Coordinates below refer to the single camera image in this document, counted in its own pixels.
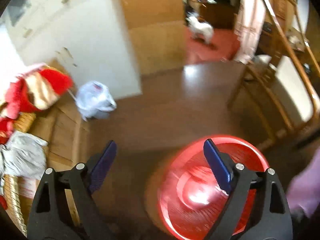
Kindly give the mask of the wooden low cabinet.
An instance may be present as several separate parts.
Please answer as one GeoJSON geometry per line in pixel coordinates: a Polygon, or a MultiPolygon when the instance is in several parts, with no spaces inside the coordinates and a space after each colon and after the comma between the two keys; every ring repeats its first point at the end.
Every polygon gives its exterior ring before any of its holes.
{"type": "MultiPolygon", "coordinates": [[[[47,167],[56,171],[71,169],[84,160],[81,153],[86,148],[88,129],[75,105],[72,86],[52,107],[44,112],[22,113],[14,128],[33,134],[48,144],[43,148],[47,167]]],[[[4,198],[7,214],[22,233],[27,231],[29,212],[39,180],[6,175],[4,198]]]]}

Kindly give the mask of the white cupboard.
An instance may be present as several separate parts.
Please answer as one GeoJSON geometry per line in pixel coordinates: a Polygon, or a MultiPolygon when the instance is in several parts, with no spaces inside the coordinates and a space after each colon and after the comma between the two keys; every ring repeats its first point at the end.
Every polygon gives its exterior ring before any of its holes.
{"type": "Polygon", "coordinates": [[[56,60],[115,99],[142,92],[119,0],[8,0],[1,22],[26,65],[56,60]]]}

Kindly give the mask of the white dog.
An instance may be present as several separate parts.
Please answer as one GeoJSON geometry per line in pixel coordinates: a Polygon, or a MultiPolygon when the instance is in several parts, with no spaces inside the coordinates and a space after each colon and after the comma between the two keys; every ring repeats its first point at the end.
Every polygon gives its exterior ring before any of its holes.
{"type": "Polygon", "coordinates": [[[214,28],[207,22],[200,22],[194,14],[189,13],[186,17],[188,28],[193,38],[199,35],[204,38],[205,44],[210,44],[214,36],[214,28]]]}

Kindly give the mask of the pink floral curtain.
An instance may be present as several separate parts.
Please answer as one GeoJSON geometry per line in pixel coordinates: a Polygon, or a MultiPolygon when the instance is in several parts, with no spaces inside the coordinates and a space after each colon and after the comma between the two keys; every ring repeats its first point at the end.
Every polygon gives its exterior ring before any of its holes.
{"type": "Polygon", "coordinates": [[[234,60],[243,64],[253,59],[265,21],[266,9],[263,0],[240,0],[234,32],[240,48],[234,60]]]}

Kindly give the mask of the white plastic bag on floor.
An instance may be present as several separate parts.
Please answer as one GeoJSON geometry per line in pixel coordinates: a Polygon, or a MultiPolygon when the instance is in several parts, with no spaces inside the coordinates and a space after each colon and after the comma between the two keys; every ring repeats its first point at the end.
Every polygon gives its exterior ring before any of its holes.
{"type": "Polygon", "coordinates": [[[98,81],[89,81],[79,88],[75,104],[83,120],[106,119],[117,104],[108,87],[98,81]]]}

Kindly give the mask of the purple tablecloth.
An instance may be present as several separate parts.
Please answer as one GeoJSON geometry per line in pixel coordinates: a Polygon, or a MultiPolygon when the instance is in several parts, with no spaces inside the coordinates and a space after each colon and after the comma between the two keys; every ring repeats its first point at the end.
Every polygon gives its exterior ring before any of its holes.
{"type": "Polygon", "coordinates": [[[317,148],[308,166],[291,180],[286,193],[290,211],[301,209],[308,218],[311,218],[319,206],[319,158],[317,148]]]}

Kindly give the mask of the red plastic waste basket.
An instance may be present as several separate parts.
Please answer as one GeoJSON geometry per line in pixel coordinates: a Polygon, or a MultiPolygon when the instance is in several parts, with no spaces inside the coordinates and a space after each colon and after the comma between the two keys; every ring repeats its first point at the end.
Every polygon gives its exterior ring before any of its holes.
{"type": "MultiPolygon", "coordinates": [[[[159,188],[159,216],[167,232],[178,239],[204,239],[228,199],[204,156],[207,138],[176,153],[159,188]]],[[[249,142],[230,135],[213,135],[219,151],[250,170],[264,172],[266,158],[249,142]]]]}

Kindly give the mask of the grey cloth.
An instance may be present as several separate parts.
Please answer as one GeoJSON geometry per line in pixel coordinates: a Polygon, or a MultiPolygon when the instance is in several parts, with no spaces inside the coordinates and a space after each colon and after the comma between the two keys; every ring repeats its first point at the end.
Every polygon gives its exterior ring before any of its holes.
{"type": "Polygon", "coordinates": [[[7,174],[40,180],[45,172],[45,140],[29,133],[15,131],[6,144],[1,145],[1,175],[7,174]]]}

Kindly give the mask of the red and gold blanket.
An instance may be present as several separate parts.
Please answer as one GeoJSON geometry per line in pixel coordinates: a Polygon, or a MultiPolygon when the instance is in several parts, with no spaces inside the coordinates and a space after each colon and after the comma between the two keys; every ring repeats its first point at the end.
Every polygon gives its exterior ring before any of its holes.
{"type": "Polygon", "coordinates": [[[31,65],[18,75],[1,98],[1,144],[15,130],[26,132],[36,113],[50,108],[72,86],[68,74],[45,63],[31,65]]]}

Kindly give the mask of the wooden rattan chair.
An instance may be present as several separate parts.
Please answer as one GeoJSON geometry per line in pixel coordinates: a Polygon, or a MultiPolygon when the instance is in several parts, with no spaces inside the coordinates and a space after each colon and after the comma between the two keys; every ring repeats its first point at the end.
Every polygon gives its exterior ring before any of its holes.
{"type": "MultiPolygon", "coordinates": [[[[289,2],[298,16],[297,4],[289,2]]],[[[263,0],[265,21],[258,47],[228,100],[231,108],[241,91],[251,101],[267,138],[261,150],[297,139],[319,123],[319,94],[295,53],[269,0],[263,0]]]]}

